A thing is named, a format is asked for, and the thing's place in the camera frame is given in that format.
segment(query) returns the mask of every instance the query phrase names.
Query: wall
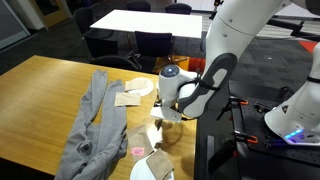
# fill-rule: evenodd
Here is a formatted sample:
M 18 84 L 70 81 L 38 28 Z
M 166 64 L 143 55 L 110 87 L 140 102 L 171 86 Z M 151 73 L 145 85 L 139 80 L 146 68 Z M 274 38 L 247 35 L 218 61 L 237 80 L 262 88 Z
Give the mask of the wall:
M 7 2 L 26 28 L 40 30 L 45 27 L 30 0 L 7 0 Z

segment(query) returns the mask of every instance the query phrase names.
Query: gray floor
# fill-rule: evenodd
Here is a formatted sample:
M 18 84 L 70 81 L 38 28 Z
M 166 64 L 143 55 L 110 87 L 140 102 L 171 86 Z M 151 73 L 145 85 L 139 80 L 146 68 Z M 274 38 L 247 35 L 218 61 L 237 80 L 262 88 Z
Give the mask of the gray floor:
M 125 46 L 123 35 L 118 34 L 120 45 Z M 200 53 L 201 39 L 177 38 L 175 54 L 203 57 Z M 76 62 L 88 63 L 86 51 L 81 43 L 81 34 L 73 20 L 66 20 L 49 31 L 41 32 L 20 44 L 0 53 L 0 75 L 14 68 L 33 55 L 42 55 Z M 305 82 L 311 69 L 312 55 L 297 41 L 254 39 L 244 54 L 231 77 L 232 80 L 280 88 L 289 86 L 294 91 Z M 221 141 L 230 137 L 232 123 L 226 114 L 219 122 L 215 121 L 217 113 L 226 103 L 226 86 L 210 103 L 209 111 L 202 118 L 212 119 L 204 132 Z M 216 179 L 237 179 L 236 159 L 230 160 L 215 174 Z

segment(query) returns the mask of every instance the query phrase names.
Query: beige cloth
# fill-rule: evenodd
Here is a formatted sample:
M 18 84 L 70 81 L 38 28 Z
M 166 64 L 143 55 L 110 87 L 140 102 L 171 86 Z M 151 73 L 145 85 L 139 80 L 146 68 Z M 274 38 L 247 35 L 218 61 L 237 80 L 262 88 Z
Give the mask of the beige cloth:
M 117 93 L 114 101 L 115 106 L 140 106 L 140 94 Z
M 158 149 L 148 157 L 147 164 L 157 180 L 165 179 L 173 170 L 173 164 L 161 149 Z
M 125 91 L 147 88 L 148 81 L 146 79 L 134 79 L 126 81 Z
M 143 159 L 144 157 L 147 157 L 150 153 L 153 152 L 153 148 L 147 135 L 146 126 L 143 125 L 136 128 L 127 129 L 127 137 L 129 146 L 131 148 L 144 147 L 144 154 L 142 156 L 132 155 L 135 162 Z

